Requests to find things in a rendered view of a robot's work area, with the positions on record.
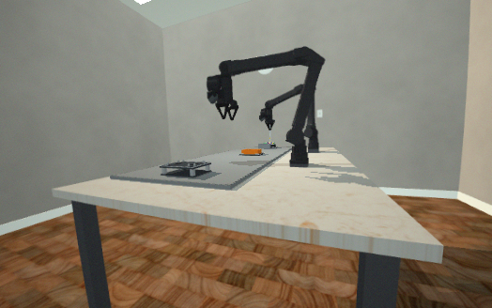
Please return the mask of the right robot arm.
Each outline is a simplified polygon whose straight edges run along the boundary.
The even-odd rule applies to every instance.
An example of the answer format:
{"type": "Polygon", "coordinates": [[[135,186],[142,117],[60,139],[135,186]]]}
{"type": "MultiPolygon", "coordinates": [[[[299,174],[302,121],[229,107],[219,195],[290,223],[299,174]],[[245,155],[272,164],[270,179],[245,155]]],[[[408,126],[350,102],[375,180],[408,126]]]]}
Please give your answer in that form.
{"type": "MultiPolygon", "coordinates": [[[[303,87],[303,84],[297,85],[294,87],[294,89],[284,93],[283,95],[281,95],[275,99],[266,101],[265,102],[265,108],[261,109],[261,112],[260,112],[260,116],[259,116],[260,121],[271,120],[272,110],[270,110],[270,109],[273,109],[273,107],[275,105],[277,105],[278,103],[281,103],[285,100],[288,100],[294,96],[301,94],[302,87],[303,87]]],[[[315,92],[314,92],[314,95],[313,95],[313,98],[311,101],[311,106],[310,106],[308,116],[307,116],[306,130],[304,131],[304,136],[309,138],[308,147],[311,147],[311,148],[308,148],[308,149],[319,149],[318,139],[317,139],[316,134],[318,134],[318,130],[315,127],[315,92]],[[313,128],[312,130],[311,130],[311,127],[313,128]]]]}

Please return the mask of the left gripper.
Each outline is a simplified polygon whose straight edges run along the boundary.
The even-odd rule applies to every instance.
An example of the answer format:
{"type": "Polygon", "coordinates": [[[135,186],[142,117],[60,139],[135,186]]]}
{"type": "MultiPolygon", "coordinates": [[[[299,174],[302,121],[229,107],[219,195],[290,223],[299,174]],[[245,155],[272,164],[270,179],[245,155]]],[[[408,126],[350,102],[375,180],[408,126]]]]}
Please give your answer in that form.
{"type": "Polygon", "coordinates": [[[217,102],[215,103],[215,106],[217,107],[222,119],[226,118],[226,114],[228,112],[230,119],[234,120],[234,117],[235,117],[237,110],[238,110],[238,103],[236,100],[233,100],[233,89],[224,88],[224,97],[227,99],[218,99],[217,102]],[[228,98],[230,98],[231,100],[229,100],[228,98]],[[226,101],[226,100],[229,100],[229,101],[226,101]],[[230,103],[230,105],[231,104],[235,104],[235,105],[233,105],[233,106],[231,105],[229,107],[229,103],[230,103]],[[224,115],[223,115],[220,107],[225,107],[224,115]],[[233,116],[231,116],[230,110],[235,110],[233,116]]]}

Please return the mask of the orange tube rack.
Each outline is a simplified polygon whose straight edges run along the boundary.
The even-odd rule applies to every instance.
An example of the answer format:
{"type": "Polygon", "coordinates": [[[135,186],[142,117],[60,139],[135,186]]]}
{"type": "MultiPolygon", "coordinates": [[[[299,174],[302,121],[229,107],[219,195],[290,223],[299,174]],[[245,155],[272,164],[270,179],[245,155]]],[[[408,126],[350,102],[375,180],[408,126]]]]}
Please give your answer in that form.
{"type": "Polygon", "coordinates": [[[256,150],[253,150],[253,149],[243,149],[241,150],[241,153],[244,153],[244,154],[255,154],[255,153],[261,153],[262,152],[262,149],[256,149],[256,150]]]}

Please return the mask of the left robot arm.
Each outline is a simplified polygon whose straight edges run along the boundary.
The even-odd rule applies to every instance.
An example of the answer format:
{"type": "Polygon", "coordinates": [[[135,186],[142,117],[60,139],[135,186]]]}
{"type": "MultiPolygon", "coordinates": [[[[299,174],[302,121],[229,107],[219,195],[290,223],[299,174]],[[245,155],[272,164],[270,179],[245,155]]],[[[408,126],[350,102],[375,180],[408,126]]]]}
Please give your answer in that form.
{"type": "Polygon", "coordinates": [[[208,91],[210,91],[208,92],[208,101],[213,104],[217,101],[217,99],[224,99],[223,88],[233,89],[231,76],[235,76],[243,72],[272,69],[283,66],[302,65],[308,67],[303,89],[300,94],[298,107],[292,122],[292,126],[294,125],[295,129],[293,126],[292,129],[286,134],[286,141],[293,144],[289,163],[308,164],[307,146],[305,146],[305,140],[303,140],[304,133],[302,129],[304,129],[306,117],[308,115],[311,101],[315,92],[317,79],[324,62],[324,57],[306,46],[296,48],[285,53],[270,54],[242,60],[223,61],[219,65],[221,74],[207,77],[207,88],[208,91]],[[310,64],[310,62],[312,62],[312,64],[310,64]]]}

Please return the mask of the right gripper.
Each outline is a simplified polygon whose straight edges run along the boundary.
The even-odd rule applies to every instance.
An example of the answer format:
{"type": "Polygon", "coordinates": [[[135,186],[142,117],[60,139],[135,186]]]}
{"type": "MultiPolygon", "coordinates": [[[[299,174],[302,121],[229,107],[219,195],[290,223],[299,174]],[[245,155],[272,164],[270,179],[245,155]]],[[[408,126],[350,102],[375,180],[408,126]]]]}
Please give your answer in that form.
{"type": "Polygon", "coordinates": [[[272,115],[271,115],[271,120],[266,120],[265,121],[267,127],[269,128],[269,131],[271,131],[271,128],[273,126],[273,124],[275,123],[275,120],[272,120],[272,115]],[[270,127],[269,127],[269,124],[270,124],[270,127]]]}

